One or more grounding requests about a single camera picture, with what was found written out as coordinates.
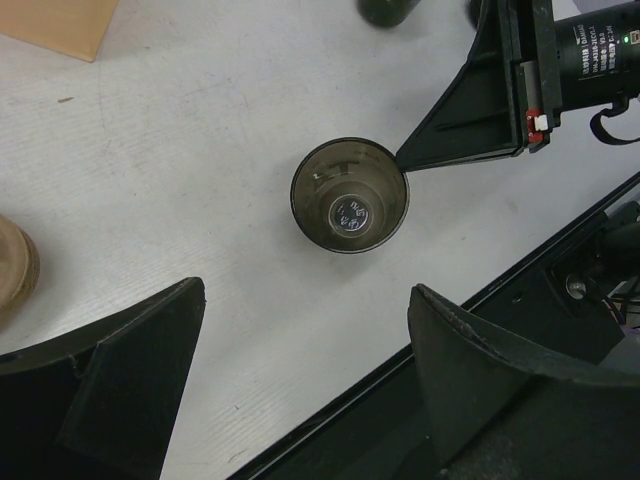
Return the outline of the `black paper coffee cup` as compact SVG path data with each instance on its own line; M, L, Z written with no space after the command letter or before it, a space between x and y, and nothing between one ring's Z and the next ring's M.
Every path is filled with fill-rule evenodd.
M406 174L382 145L359 137L330 140L301 161L290 206L302 233L338 254L371 251L402 225L409 206Z

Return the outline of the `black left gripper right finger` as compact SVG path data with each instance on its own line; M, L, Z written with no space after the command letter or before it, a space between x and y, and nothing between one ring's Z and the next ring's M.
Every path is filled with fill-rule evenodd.
M635 479L639 377L547 349L424 285L408 327L436 471L449 479Z

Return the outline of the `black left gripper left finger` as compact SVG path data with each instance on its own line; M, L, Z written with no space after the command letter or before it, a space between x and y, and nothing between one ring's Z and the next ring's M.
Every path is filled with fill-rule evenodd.
M4 479L157 479L205 311L198 277L1 357Z

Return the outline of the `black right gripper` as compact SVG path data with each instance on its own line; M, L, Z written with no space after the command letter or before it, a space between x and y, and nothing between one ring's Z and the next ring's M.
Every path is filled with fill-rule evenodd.
M520 48L514 59L512 45ZM563 113L591 107L599 109L589 123L597 140L631 145L639 138L616 137L603 121L626 113L638 96L637 1L563 20L550 1L483 1L465 64L396 164L410 172L539 150Z

